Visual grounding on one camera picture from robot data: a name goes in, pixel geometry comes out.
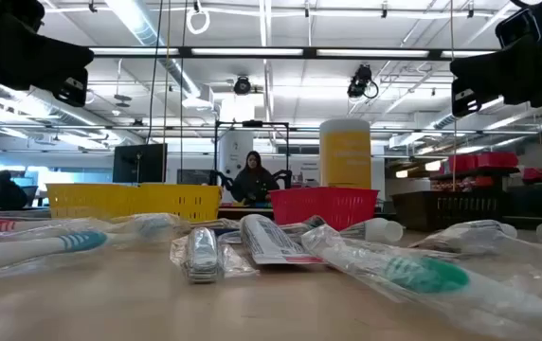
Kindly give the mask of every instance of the person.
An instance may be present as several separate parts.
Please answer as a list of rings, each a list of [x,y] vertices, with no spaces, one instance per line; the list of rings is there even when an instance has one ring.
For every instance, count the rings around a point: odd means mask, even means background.
[[[235,178],[231,194],[235,201],[259,203],[269,201],[269,190],[280,189],[273,175],[262,166],[261,155],[250,152],[245,159],[245,167]]]

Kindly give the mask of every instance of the table surface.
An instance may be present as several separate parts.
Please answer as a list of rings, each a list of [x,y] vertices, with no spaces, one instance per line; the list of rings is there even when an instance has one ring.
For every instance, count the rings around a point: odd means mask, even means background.
[[[325,266],[188,285],[168,248],[108,249],[50,268],[69,260],[61,255],[0,272],[0,341],[489,340]]]

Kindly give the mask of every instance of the black monitor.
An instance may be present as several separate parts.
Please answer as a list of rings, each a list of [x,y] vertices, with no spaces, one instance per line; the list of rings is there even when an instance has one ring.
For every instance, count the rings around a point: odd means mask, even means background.
[[[165,144],[116,147],[113,182],[164,182],[167,150]]]

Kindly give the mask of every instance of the dark hair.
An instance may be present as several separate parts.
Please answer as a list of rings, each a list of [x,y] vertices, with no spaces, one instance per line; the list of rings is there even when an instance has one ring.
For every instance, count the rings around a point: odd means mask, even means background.
[[[254,155],[256,158],[256,168],[254,170],[250,169],[250,166],[248,166],[248,158],[250,158],[250,155]],[[261,162],[261,155],[258,152],[252,151],[248,153],[248,155],[245,157],[245,168],[244,170],[248,171],[262,171],[262,162]]]

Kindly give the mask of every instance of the yellow cylindrical container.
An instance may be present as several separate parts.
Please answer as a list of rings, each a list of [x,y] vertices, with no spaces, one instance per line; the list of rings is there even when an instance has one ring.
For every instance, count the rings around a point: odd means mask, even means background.
[[[370,124],[362,119],[331,119],[319,126],[321,186],[372,187]]]

